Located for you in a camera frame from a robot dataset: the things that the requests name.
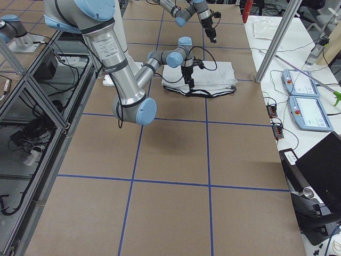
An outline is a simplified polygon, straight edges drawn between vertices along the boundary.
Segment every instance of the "black trim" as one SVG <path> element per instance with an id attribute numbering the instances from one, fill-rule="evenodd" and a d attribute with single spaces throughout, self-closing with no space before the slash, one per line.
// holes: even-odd
<path id="1" fill-rule="evenodd" d="M 154 75 L 155 75 L 156 70 L 154 69 L 154 67 L 153 67 L 151 64 L 145 63 L 145 64 L 143 65 L 143 67 L 148 67 L 148 68 L 150 68 L 151 70 L 153 70 L 153 73 L 154 73 Z"/>
<path id="2" fill-rule="evenodd" d="M 179 7 L 177 7 L 177 6 L 174 6 L 174 7 L 171 9 L 170 14 L 172 15 L 173 18 L 175 18 L 177 12 L 180 11 L 180 10 L 181 10 L 181 8 L 179 8 Z"/>
<path id="3" fill-rule="evenodd" d="M 231 93 L 235 93 L 237 91 L 237 87 L 235 85 L 231 86 L 231 89 L 233 89 L 233 91 L 230 92 L 218 92 L 218 93 L 214 93 L 214 94 L 210 94 L 208 91 L 206 90 L 196 90 L 196 89 L 190 89 L 187 93 L 180 90 L 180 89 L 176 89 L 176 88 L 171 88 L 168 87 L 166 85 L 163 85 L 163 88 L 167 91 L 171 91 L 171 92 L 178 92 L 186 97 L 200 97 L 200 98 L 206 98 L 206 99 L 213 99 L 219 96 L 224 96 L 227 94 L 231 94 Z"/>
<path id="4" fill-rule="evenodd" d="M 117 64 L 117 65 L 114 65 L 114 66 L 111 66 L 111 67 L 104 67 L 104 71 L 106 72 L 117 72 L 121 69 L 124 69 L 126 66 L 128 66 L 128 60 L 127 59 L 124 59 L 124 61 L 122 61 L 121 63 Z"/>
<path id="5" fill-rule="evenodd" d="M 132 108 L 135 107 L 136 105 L 140 104 L 142 101 L 144 101 L 147 98 L 147 95 L 144 95 L 140 100 L 137 102 L 130 104 L 130 105 L 122 105 L 123 108 Z"/>
<path id="6" fill-rule="evenodd" d="M 23 36 L 26 36 L 26 35 L 27 35 L 27 31 L 25 31 L 25 33 L 23 33 L 22 35 L 16 36 L 16 38 L 23 37 Z"/>
<path id="7" fill-rule="evenodd" d="M 156 61 L 159 63 L 159 65 L 162 66 L 162 64 L 160 63 L 160 61 L 159 61 L 158 59 L 156 59 L 156 58 L 154 58 L 154 57 L 150 57 L 150 59 L 156 60 Z"/>
<path id="8" fill-rule="evenodd" d="M 70 21 L 68 21 L 68 19 L 65 18 L 65 16 L 62 14 L 62 12 L 60 11 L 59 6 L 58 6 L 58 0 L 54 0 L 54 5 L 55 5 L 55 8 L 57 9 L 57 12 L 58 12 L 59 16 L 60 16 L 68 25 L 77 28 L 77 25 L 75 25 L 75 24 L 71 23 Z"/>
<path id="9" fill-rule="evenodd" d="M 89 33 L 93 32 L 93 31 L 105 28 L 105 27 L 107 27 L 107 26 L 109 26 L 109 25 L 111 25 L 113 23 L 115 23 L 115 20 L 113 18 L 111 18 L 110 20 L 104 21 L 104 22 L 102 22 L 102 23 L 100 23 L 100 24 L 98 24 L 98 25 L 96 25 L 94 27 L 82 29 L 80 32 L 82 34 L 89 34 Z"/>

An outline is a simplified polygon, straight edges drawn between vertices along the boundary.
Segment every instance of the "cardboard table surface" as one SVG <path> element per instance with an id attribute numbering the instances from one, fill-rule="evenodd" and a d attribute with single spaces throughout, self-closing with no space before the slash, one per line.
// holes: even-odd
<path id="1" fill-rule="evenodd" d="M 160 6 L 129 2 L 128 50 L 145 61 L 190 36 L 232 62 L 237 92 L 187 98 L 155 76 L 156 120 L 119 129 L 115 89 L 97 81 L 26 256 L 305 255 L 239 7 L 210 7 L 222 12 L 217 44 L 196 16 L 179 28 Z"/>

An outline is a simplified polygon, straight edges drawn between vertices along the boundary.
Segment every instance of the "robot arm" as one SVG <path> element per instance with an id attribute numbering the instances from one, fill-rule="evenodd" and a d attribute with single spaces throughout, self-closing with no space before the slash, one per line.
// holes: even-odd
<path id="1" fill-rule="evenodd" d="M 174 51 L 152 52 L 148 62 L 134 76 L 113 29 L 113 0 L 44 0 L 48 26 L 71 33 L 81 33 L 94 49 L 96 58 L 114 82 L 118 96 L 112 110 L 119 120 L 149 124 L 156 115 L 156 103 L 143 89 L 156 70 L 164 64 L 177 67 L 190 62 L 190 38 L 179 40 Z"/>
<path id="2" fill-rule="evenodd" d="M 33 45 L 31 37 L 16 15 L 5 15 L 0 18 L 0 38 L 5 43 L 15 38 L 18 47 L 22 49 Z"/>
<path id="3" fill-rule="evenodd" d="M 199 21 L 205 30 L 205 33 L 211 43 L 216 43 L 216 31 L 212 27 L 213 21 L 212 17 L 220 18 L 221 13 L 212 12 L 208 8 L 206 0 L 188 0 L 189 5 L 181 10 L 180 7 L 176 6 L 172 0 L 153 0 L 155 3 L 163 7 L 173 18 L 175 18 L 176 23 L 182 27 L 186 22 L 195 14 L 198 14 Z"/>

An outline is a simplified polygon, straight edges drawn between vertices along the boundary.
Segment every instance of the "green object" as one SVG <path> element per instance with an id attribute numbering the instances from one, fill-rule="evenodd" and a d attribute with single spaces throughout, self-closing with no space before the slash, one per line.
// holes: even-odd
<path id="1" fill-rule="evenodd" d="M 341 100 L 341 93 L 337 92 L 337 91 L 334 91 L 333 94 L 336 96 L 336 102 L 334 104 L 334 107 L 335 107 L 340 102 L 340 100 Z"/>

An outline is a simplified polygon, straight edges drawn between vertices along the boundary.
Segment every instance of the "metal pole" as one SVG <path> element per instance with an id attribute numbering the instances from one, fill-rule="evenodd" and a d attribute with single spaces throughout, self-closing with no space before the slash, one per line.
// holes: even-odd
<path id="1" fill-rule="evenodd" d="M 21 75 L 25 74 L 25 69 L 20 63 L 20 61 L 13 55 L 10 48 L 5 44 L 2 39 L 0 39 L 0 50 L 1 54 L 5 57 L 5 59 L 10 63 L 10 65 L 15 69 L 15 71 Z"/>
<path id="2" fill-rule="evenodd" d="M 267 71 L 273 57 L 276 54 L 276 51 L 279 47 L 279 45 L 282 42 L 282 39 L 290 26 L 291 21 L 293 20 L 302 0 L 291 0 L 284 16 L 276 30 L 276 33 L 273 37 L 273 40 L 271 41 L 271 44 L 269 46 L 269 49 L 267 50 L 267 53 L 263 59 L 263 62 L 258 70 L 258 73 L 255 77 L 255 81 L 257 83 L 260 83 L 265 75 L 265 72 Z"/>

